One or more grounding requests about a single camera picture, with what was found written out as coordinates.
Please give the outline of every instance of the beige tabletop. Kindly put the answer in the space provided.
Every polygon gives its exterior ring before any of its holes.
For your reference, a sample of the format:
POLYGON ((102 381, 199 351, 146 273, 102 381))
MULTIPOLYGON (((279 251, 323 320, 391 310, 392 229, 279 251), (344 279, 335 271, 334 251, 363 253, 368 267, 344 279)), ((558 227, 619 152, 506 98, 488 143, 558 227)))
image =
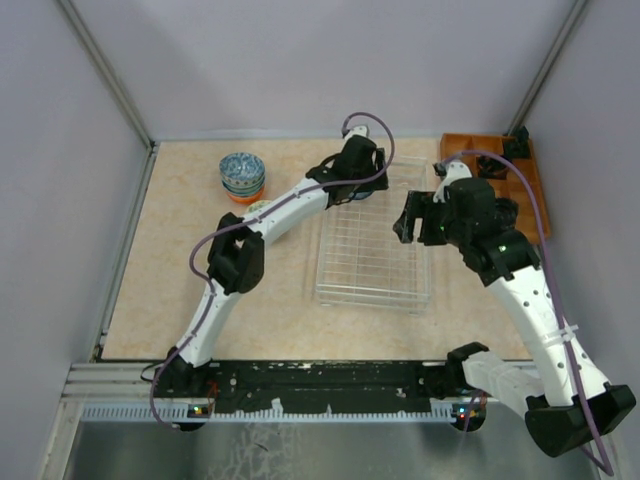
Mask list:
MULTIPOLYGON (((399 139, 397 144, 400 155, 437 159, 437 139, 399 139)), ((189 325, 204 289, 189 271, 189 253, 223 214, 245 211, 222 190, 222 157, 247 151, 262 158, 267 168, 263 198, 273 199, 341 146, 340 139, 163 143, 103 358, 164 358, 189 325)), ((435 178, 430 182, 433 187, 435 178)), ((419 316, 320 305, 314 283, 321 226, 322 215, 317 215, 271 246, 264 278, 231 313, 212 352, 215 358, 437 360, 471 341, 505 359, 529 358, 502 306, 452 247, 433 247, 432 300, 419 316)), ((197 257, 203 270, 207 252, 205 247, 197 257)))

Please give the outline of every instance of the metal frame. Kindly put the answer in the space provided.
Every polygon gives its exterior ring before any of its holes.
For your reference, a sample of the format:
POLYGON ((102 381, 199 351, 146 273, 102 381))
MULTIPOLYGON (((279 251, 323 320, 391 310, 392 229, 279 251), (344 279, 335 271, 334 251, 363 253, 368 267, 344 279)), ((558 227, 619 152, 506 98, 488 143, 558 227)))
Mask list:
MULTIPOLYGON (((190 416, 196 404, 206 404, 206 401, 158 401, 158 414, 165 422, 171 423, 455 423, 453 404, 437 402, 431 405, 428 413, 321 413, 321 414, 285 414, 282 405, 276 402, 270 410, 245 413, 214 413, 202 418, 190 416)), ((82 422, 128 422, 153 423, 155 419, 148 403, 141 402, 113 402, 113 403, 85 403, 82 422)))
POLYGON ((591 0, 576 0, 567 15, 558 35, 556 36, 549 52, 547 52, 547 56, 545 57, 542 65, 540 66, 540 70, 536 74, 529 86, 529 90, 524 96, 520 107, 518 107, 518 111, 511 120, 509 124, 509 128, 507 129, 507 135, 513 135, 522 125, 524 125, 525 120, 529 116, 531 109, 535 101, 540 96, 540 92, 542 91, 542 87, 547 82, 553 67, 556 65, 560 54, 564 51, 567 46, 569 39, 573 37, 576 30, 580 26, 582 20, 584 19, 585 13, 587 11, 587 7, 591 3, 591 0))
MULTIPOLYGON (((105 88, 107 88, 112 95, 126 121, 135 130, 140 141, 147 147, 146 163, 142 169, 138 191, 129 214, 126 232, 121 241, 113 278, 102 307, 103 315, 100 335, 96 342, 97 349, 94 349, 91 357, 95 358, 95 354, 100 351, 102 340, 104 340, 108 331, 133 243, 135 230, 140 218, 145 194, 151 179, 158 148, 151 138, 144 120, 132 101, 131 96, 127 93, 124 84, 120 81, 113 66, 91 34, 77 7, 74 5, 74 2, 72 0, 54 1, 67 20, 70 29, 85 49, 89 60, 96 68, 96 72, 102 79, 105 88)), ((533 79, 522 104, 509 125, 508 130, 510 133, 520 127, 526 120, 532 105, 549 78, 552 68, 557 63, 560 53, 565 48, 569 38, 575 33, 580 21, 584 18, 588 4, 588 0, 576 0, 574 2, 538 74, 533 79)), ((514 363, 530 373, 535 374, 535 366, 532 362, 514 363)), ((71 366, 69 377, 62 393, 55 424, 52 429, 49 448, 43 459, 40 478, 62 479, 64 477, 76 430, 85 411, 85 405, 91 404, 95 406, 101 403, 131 404, 131 402, 137 405, 146 402, 149 394, 149 385, 139 379, 140 372, 146 365, 148 365, 148 362, 87 363, 74 364, 71 366)), ((181 399, 182 402, 198 402, 202 400, 203 399, 181 399)), ((435 401, 432 403, 434 405, 446 406, 449 403, 464 403, 468 401, 468 398, 451 398, 444 399, 442 402, 435 401)), ((615 438, 617 438, 615 435, 611 435, 607 440, 614 458, 621 460, 618 453, 623 450, 621 450, 620 446, 615 446, 615 438)), ((627 475, 621 475, 620 478, 623 477, 630 478, 630 475, 627 472, 627 475)))
POLYGON ((71 31, 75 34, 80 44, 84 47, 87 57, 96 68, 98 75, 104 82, 105 87, 111 93, 113 100, 120 108, 120 111, 129 122, 131 127, 136 131, 140 141, 145 147, 152 148, 153 140, 149 135, 140 112, 136 108, 131 96, 127 93, 122 82, 115 74, 111 63, 102 52, 98 42, 87 28, 78 9, 71 0, 55 0, 62 15, 67 20, 71 31))

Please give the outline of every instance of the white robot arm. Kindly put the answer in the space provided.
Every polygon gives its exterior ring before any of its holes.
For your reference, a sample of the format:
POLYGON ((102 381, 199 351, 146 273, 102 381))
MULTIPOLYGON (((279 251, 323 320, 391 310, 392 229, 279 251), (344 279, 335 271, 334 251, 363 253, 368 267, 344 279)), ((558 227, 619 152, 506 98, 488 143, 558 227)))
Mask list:
MULTIPOLYGON (((368 178, 376 170, 379 171, 383 166, 384 154, 380 149, 376 148, 372 141, 368 140, 368 134, 369 129, 366 126, 357 126, 351 129, 344 137, 345 144, 341 154, 330 157, 333 162, 331 166, 328 165, 329 162, 323 162, 319 167, 312 169, 307 174, 307 178, 301 180, 291 190, 271 202, 270 205, 244 217, 243 220, 245 222, 254 218, 261 218, 261 215, 272 205, 283 203, 280 208, 275 209, 264 220, 246 227, 248 230, 244 231, 244 236, 251 236, 257 239, 259 243, 255 249, 256 251, 252 252, 255 255, 253 261, 248 261, 252 265, 242 267, 231 265, 232 263, 242 262, 243 251, 236 248, 235 245, 235 242, 245 240, 241 231, 239 231, 240 236, 227 239, 229 242, 227 251, 224 251, 223 244, 225 239, 214 240, 209 254, 210 265, 216 264, 216 266, 209 269, 215 292, 213 303, 200 328, 197 329, 197 333, 193 335, 192 332, 196 330, 196 325, 201 321, 209 297, 212 295, 211 289, 207 285, 187 331, 177 343, 177 345, 182 345, 191 337, 187 346, 180 352, 180 356, 187 364, 199 367, 211 360, 212 356, 215 355, 216 339, 220 335, 231 310, 240 298, 255 286, 255 284, 252 284, 249 288, 242 288, 240 285, 234 285, 242 282, 229 278, 228 270, 234 270, 233 273, 236 274, 246 274, 245 276, 258 275, 257 281, 259 281, 262 278, 261 270, 257 273, 247 270, 250 270, 252 266, 258 269, 261 268, 264 250, 269 248, 282 234, 312 215, 320 213, 333 205, 349 201, 349 196, 356 191, 373 191, 388 187, 385 174, 378 183, 365 185, 360 189, 356 189, 354 185, 346 188, 318 188, 315 190, 311 188, 327 181, 368 178), (292 194, 295 195, 295 198, 287 202, 286 199, 292 194), (237 272, 237 269, 242 268, 245 269, 245 272, 237 272)), ((249 255, 249 248, 245 249, 245 252, 246 255, 249 255)))
POLYGON ((438 189, 409 192, 394 231, 402 243, 410 243, 415 220, 421 218, 419 242, 458 247, 467 267, 509 312, 540 376, 534 378, 473 343, 448 356, 458 382, 507 405, 525 420, 545 453, 560 455, 592 439, 570 370, 569 343, 598 430, 612 431, 635 406, 635 397, 626 385, 610 384, 578 342, 575 327, 558 328, 540 260, 515 229, 517 204, 496 199, 489 183, 472 177, 460 161, 439 164, 436 173, 443 177, 438 189))

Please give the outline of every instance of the gray wall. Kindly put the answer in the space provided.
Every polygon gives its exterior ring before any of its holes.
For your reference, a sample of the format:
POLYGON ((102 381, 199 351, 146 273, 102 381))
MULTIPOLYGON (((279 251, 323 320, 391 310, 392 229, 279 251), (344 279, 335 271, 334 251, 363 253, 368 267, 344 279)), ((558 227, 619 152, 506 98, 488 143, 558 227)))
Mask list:
POLYGON ((503 131, 571 0, 75 0, 155 138, 503 131))
POLYGON ((0 3, 0 465, 33 479, 144 149, 53 1, 0 3))
MULTIPOLYGON (((640 34, 636 0, 592 2, 528 120, 571 320, 640 396, 640 34)), ((640 472, 640 411, 621 426, 640 472)))

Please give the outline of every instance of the wire rack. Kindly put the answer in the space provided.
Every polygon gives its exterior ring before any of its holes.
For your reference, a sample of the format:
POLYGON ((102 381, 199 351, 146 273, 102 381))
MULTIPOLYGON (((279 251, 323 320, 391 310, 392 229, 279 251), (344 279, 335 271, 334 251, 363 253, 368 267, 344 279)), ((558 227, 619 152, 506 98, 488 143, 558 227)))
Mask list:
POLYGON ((401 163, 406 159, 399 157, 389 169, 389 190, 325 213, 316 278, 323 305, 372 305, 415 314, 426 309, 428 249, 402 245, 392 231, 407 192, 426 189, 426 162, 401 163))

